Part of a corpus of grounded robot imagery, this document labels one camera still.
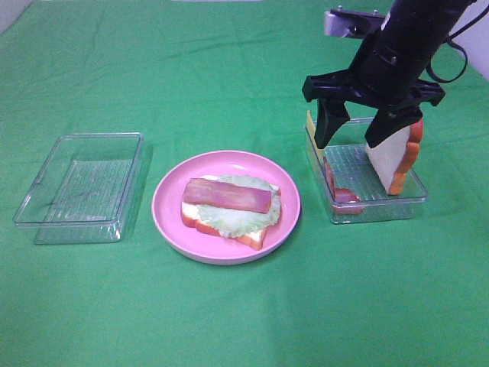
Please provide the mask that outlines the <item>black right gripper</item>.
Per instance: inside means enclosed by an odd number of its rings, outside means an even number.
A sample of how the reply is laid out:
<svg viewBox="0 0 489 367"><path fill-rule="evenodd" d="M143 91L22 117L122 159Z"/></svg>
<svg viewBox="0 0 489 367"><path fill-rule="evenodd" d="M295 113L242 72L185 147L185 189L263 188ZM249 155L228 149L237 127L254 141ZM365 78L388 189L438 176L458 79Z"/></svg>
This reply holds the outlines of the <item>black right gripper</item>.
<svg viewBox="0 0 489 367"><path fill-rule="evenodd" d="M387 22L362 39L348 68L308 76L302 91L318 103L316 146L350 120L346 101L379 109L364 136L370 148L418 122L420 103L436 106L445 96L438 83L419 78L445 39L445 22Z"/></svg>

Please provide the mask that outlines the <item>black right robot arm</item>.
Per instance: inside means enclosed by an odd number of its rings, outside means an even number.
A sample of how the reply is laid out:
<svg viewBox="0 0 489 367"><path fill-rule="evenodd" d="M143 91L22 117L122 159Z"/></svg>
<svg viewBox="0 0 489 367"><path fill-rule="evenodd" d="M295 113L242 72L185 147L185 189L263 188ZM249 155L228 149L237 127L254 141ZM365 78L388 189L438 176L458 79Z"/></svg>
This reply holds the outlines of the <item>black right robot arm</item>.
<svg viewBox="0 0 489 367"><path fill-rule="evenodd" d="M470 1L395 1L386 15L333 8L325 14L325 32L362 40L345 70L308 76L306 101L318 102L314 139L324 148L350 119L346 102L377 110L365 139L377 147L395 132L418 122L420 103L437 106L445 92L420 79Z"/></svg>

